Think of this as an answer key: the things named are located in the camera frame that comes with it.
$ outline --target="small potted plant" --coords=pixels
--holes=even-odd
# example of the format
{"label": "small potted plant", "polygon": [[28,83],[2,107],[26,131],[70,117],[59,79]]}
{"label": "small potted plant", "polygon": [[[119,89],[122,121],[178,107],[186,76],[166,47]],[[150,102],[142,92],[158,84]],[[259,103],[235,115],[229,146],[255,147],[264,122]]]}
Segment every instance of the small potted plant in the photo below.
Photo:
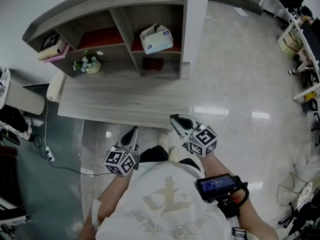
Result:
{"label": "small potted plant", "polygon": [[89,74],[98,73],[101,68],[101,62],[96,56],[88,55],[88,50],[84,51],[84,57],[82,61],[74,62],[73,69],[81,70],[82,72],[87,71]]}

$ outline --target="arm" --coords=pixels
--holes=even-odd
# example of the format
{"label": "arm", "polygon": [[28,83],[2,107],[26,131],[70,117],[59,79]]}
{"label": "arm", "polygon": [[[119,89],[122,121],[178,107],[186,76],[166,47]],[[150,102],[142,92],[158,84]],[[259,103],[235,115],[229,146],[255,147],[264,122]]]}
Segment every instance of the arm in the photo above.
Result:
{"label": "arm", "polygon": [[[204,158],[199,156],[204,171],[208,177],[218,176],[221,174],[233,173],[229,171],[215,156],[210,154]],[[242,200],[245,196],[243,190],[232,194],[231,198]],[[276,231],[267,223],[265,223],[257,214],[250,198],[240,207],[240,217],[238,218],[240,228],[253,234],[259,240],[278,240]]]}
{"label": "arm", "polygon": [[[105,218],[110,217],[114,213],[120,198],[128,189],[133,169],[126,176],[115,176],[110,185],[99,196],[98,200],[101,205],[98,210],[98,221],[101,225]],[[91,210],[84,222],[79,240],[93,240],[96,237],[96,231],[92,225]]]}

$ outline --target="display screen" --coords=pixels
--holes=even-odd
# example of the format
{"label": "display screen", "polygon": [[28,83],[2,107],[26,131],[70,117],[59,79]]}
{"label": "display screen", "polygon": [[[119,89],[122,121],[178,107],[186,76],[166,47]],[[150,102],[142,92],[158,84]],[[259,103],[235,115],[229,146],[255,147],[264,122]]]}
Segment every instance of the display screen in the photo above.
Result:
{"label": "display screen", "polygon": [[214,178],[208,181],[200,182],[204,192],[219,190],[225,187],[229,187],[235,184],[234,180],[229,176],[223,176],[220,178]]}

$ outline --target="white wall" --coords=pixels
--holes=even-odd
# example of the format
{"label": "white wall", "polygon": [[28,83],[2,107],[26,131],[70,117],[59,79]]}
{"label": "white wall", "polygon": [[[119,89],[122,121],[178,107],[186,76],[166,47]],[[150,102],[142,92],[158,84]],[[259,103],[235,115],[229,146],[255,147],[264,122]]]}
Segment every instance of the white wall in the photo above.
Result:
{"label": "white wall", "polygon": [[208,0],[188,0],[183,61],[191,64],[196,61],[202,28],[204,26]]}
{"label": "white wall", "polygon": [[57,68],[38,61],[22,41],[30,23],[65,0],[0,0],[0,67],[15,69],[32,84],[49,83]]}
{"label": "white wall", "polygon": [[[320,17],[320,0],[304,0],[302,3],[303,6],[307,6],[313,13],[313,17]],[[277,2],[275,0],[266,0],[264,2],[263,9],[273,13],[277,6]],[[279,12],[279,17],[284,20],[288,20],[284,13]]]}

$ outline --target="flower vase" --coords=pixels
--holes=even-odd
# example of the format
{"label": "flower vase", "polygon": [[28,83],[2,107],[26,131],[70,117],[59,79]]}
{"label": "flower vase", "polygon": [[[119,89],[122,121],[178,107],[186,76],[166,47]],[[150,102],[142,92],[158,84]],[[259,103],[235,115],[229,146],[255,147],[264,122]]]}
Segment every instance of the flower vase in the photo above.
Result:
{"label": "flower vase", "polygon": [[87,67],[85,71],[89,74],[95,74],[99,72],[100,68],[101,68],[101,62],[97,60],[94,66]]}

